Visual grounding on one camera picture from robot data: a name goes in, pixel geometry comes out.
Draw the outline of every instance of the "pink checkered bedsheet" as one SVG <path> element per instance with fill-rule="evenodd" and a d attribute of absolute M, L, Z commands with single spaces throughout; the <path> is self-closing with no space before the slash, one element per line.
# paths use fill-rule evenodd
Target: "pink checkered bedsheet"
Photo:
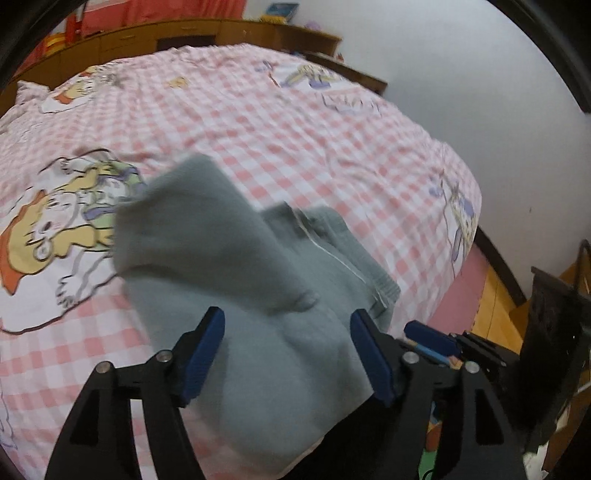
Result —
<path fill-rule="evenodd" d="M 480 213 L 478 185 L 456 153 L 359 85 L 263 48 L 182 48 L 89 69 L 52 93 L 21 85 L 17 105 L 0 121 L 3 235 L 47 165 L 97 149 L 145 180 L 172 168 L 179 154 L 205 153 L 257 209 L 280 201 L 335 208 L 401 287 L 393 335 L 433 314 Z M 3 238 L 0 249 L 7 249 Z M 27 311 L 15 307 L 19 294 L 21 302 L 37 300 L 22 293 L 34 275 L 15 274 L 6 261 L 0 252 L 0 316 L 8 323 L 6 312 Z M 52 301 L 48 312 L 56 309 Z M 17 316 L 9 330 L 27 331 L 0 332 L 0 442 L 31 480 L 43 477 L 92 368 L 153 354 L 118 278 L 86 300 L 74 298 L 64 312 L 48 313 L 53 321 L 44 326 L 25 315 L 23 328 L 14 327 Z M 153 478 L 141 408 L 133 410 L 142 473 Z M 273 479 L 201 418 L 185 420 L 208 479 Z"/>

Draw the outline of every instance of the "wooden cabinet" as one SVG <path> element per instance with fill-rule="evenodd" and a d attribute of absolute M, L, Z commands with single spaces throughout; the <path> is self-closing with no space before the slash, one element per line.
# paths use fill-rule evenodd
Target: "wooden cabinet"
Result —
<path fill-rule="evenodd" d="M 55 54 L 21 73 L 17 80 L 47 85 L 51 90 L 61 85 L 60 55 Z"/>
<path fill-rule="evenodd" d="M 13 81 L 0 93 L 0 116 L 4 115 L 14 105 L 17 97 L 17 81 Z"/>
<path fill-rule="evenodd" d="M 333 57 L 341 42 L 341 38 L 334 35 L 290 25 L 276 25 L 275 31 L 275 41 L 281 49 L 300 53 L 311 51 Z"/>
<path fill-rule="evenodd" d="M 141 43 L 132 43 L 118 48 L 112 48 L 110 50 L 102 50 L 100 52 L 100 63 L 106 63 L 115 59 L 139 57 L 141 55 L 154 53 L 155 51 L 156 40 L 146 40 Z"/>
<path fill-rule="evenodd" d="M 217 45 L 249 43 L 265 48 L 278 49 L 275 41 L 276 25 L 261 22 L 225 21 L 217 34 Z"/>
<path fill-rule="evenodd" d="M 81 42 L 76 48 L 67 48 L 60 53 L 61 82 L 64 83 L 88 67 L 100 63 L 100 38 L 91 38 Z"/>
<path fill-rule="evenodd" d="M 220 21 L 182 20 L 165 22 L 158 26 L 157 38 L 191 37 L 194 35 L 217 35 Z"/>
<path fill-rule="evenodd" d="M 100 50 L 113 50 L 136 43 L 147 43 L 156 40 L 157 33 L 158 25 L 156 24 L 116 30 L 100 37 Z"/>

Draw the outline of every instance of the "wooden floor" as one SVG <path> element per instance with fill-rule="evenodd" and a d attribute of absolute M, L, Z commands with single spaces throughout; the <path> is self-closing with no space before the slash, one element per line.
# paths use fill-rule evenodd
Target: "wooden floor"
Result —
<path fill-rule="evenodd" d="M 522 332 L 509 317 L 515 303 L 499 277 L 488 267 L 486 281 L 472 332 L 516 353 L 521 350 Z"/>

